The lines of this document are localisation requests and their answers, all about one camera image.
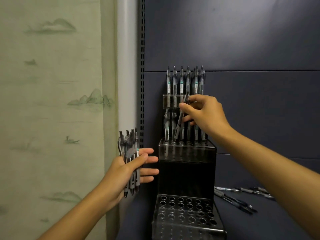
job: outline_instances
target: person's right hand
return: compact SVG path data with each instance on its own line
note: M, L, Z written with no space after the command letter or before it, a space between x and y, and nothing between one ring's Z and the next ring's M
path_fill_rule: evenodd
M232 130L226 116L223 112L222 105L215 97L205 95L192 95L189 97L190 105L180 103L180 109L187 113L182 122L190 121L190 125L198 125L205 133L211 136L215 141L224 134Z

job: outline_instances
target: white pipe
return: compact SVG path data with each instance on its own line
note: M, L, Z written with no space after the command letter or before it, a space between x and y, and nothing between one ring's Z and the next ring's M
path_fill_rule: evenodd
M123 133L137 126L138 0L117 0L118 120ZM122 223L133 197L120 202Z

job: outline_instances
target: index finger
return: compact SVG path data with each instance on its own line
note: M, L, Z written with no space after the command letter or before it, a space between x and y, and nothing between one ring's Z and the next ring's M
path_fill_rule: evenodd
M190 102L199 102L204 104L206 100L209 98L207 95L201 95L201 94L196 94L196 95L191 95L189 97Z
M142 155L144 153L152 154L154 150L152 148L140 148L139 149L139 155Z

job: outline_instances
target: person's left hand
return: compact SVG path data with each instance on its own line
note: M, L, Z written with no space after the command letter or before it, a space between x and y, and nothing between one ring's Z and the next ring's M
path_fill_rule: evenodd
M149 154L152 153L152 148L139 149L140 156L127 164L125 164L122 156L113 159L109 170L95 189L98 190L100 194L106 196L106 212L118 204L123 198L123 189L130 180L134 170L141 167L143 164L156 163L158 161L158 157L149 156ZM153 181L154 177L152 175L157 175L158 173L158 169L141 168L140 183L149 183Z

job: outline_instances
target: wallpaper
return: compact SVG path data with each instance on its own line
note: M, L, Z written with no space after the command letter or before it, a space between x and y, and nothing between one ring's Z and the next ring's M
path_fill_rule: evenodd
M0 239L39 237L102 179L116 141L104 121L117 125L108 81L100 0L0 0Z

